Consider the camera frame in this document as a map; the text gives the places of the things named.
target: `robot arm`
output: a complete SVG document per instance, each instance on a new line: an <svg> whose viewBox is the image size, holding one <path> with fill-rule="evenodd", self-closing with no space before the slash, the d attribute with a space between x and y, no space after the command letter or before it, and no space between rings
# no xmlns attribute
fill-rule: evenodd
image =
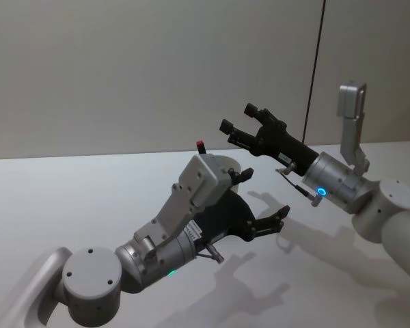
<svg viewBox="0 0 410 328"><path fill-rule="evenodd" d="M229 135L230 143L239 146L240 139L247 140L250 143L243 148L253 155L268 155L284 164L286 168L278 172L288 182L291 183L285 175L291 171L303 176L303 183L315 190L316 196L291 185L311 199L314 206L324 197L352 214L357 233L368 241L382 243L386 252L410 275L410 188L399 180L373 182L362 176L369 166L359 147L365 94L366 84L354 82L342 85L339 91L338 114L344 118L340 150L353 169L289 137L283 122L267 109L259 111L251 104L246 106L245 113L262 124L256 137L237 130L227 120L222 121L220 130Z"/></svg>
<svg viewBox="0 0 410 328"><path fill-rule="evenodd" d="M58 302L76 323L104 325L117 313L122 291L141 292L198 256L223 262L213 245L223 237L251 241L279 232L288 206L257 220L231 190L252 174L222 166L202 145L158 215L115 252L88 247L72 254L61 247L43 254L0 307L0 328L45 327Z"/></svg>

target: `cylindrical joint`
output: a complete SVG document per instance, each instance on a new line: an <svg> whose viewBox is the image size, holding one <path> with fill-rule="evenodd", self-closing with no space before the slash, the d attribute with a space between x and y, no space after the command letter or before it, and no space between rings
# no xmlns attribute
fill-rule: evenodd
<svg viewBox="0 0 410 328"><path fill-rule="evenodd" d="M384 249L410 275L410 211L395 214L382 229Z"/></svg>
<svg viewBox="0 0 410 328"><path fill-rule="evenodd" d="M109 322L120 306L121 275L120 261L109 249L93 247L74 253L62 272L72 319L84 327Z"/></svg>
<svg viewBox="0 0 410 328"><path fill-rule="evenodd" d="M399 180L382 180L370 202L353 217L355 231L373 243L381 243L381 230L394 214L410 210L410 188Z"/></svg>
<svg viewBox="0 0 410 328"><path fill-rule="evenodd" d="M355 175L348 166L326 152L310 165L302 182L316 192L318 188L324 189L325 198L350 214L363 206L376 186L375 182Z"/></svg>
<svg viewBox="0 0 410 328"><path fill-rule="evenodd" d="M117 248L115 254L123 268L122 290L137 293L190 262L196 252L193 239L184 230L176 239L157 249L155 255L146 261L130 242Z"/></svg>

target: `table surface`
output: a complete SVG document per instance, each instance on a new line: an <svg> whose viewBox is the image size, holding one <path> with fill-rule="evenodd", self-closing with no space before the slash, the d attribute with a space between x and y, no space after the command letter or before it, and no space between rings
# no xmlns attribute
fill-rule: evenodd
<svg viewBox="0 0 410 328"><path fill-rule="evenodd" d="M410 185L410 142L362 146L367 178ZM337 146L316 146L340 159ZM238 193L256 217L289 204L280 235L216 244L223 264L198 258L137 295L122 294L105 327L410 327L410 278L382 246L328 201L290 188L269 157L213 151L253 167ZM115 249L153 218L194 152L0 160L0 301L45 249ZM298 176L291 175L294 181ZM78 327L58 305L49 327Z"/></svg>

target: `white table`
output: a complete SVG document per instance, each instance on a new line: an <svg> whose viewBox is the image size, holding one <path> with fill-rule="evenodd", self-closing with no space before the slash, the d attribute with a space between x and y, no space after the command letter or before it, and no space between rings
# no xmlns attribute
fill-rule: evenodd
<svg viewBox="0 0 410 328"><path fill-rule="evenodd" d="M369 179L410 184L410 142L366 144ZM337 146L314 147L340 158ZM253 167L239 193L256 216L291 212L279 236L230 236L138 295L106 327L410 327L410 278L359 238L350 216L291 189L269 157L214 151ZM115 249L159 211L193 152L0 160L0 300L45 249ZM49 327L78 327L58 305Z"/></svg>

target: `white wall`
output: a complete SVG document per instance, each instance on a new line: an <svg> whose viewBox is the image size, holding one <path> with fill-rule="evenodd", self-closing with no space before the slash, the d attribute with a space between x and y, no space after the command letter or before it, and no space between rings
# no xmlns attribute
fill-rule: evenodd
<svg viewBox="0 0 410 328"><path fill-rule="evenodd" d="M368 84L362 141L410 140L410 1L328 1L305 142L340 142L338 86Z"/></svg>
<svg viewBox="0 0 410 328"><path fill-rule="evenodd" d="M250 101L302 137L321 0L0 0L0 158L226 148Z"/></svg>

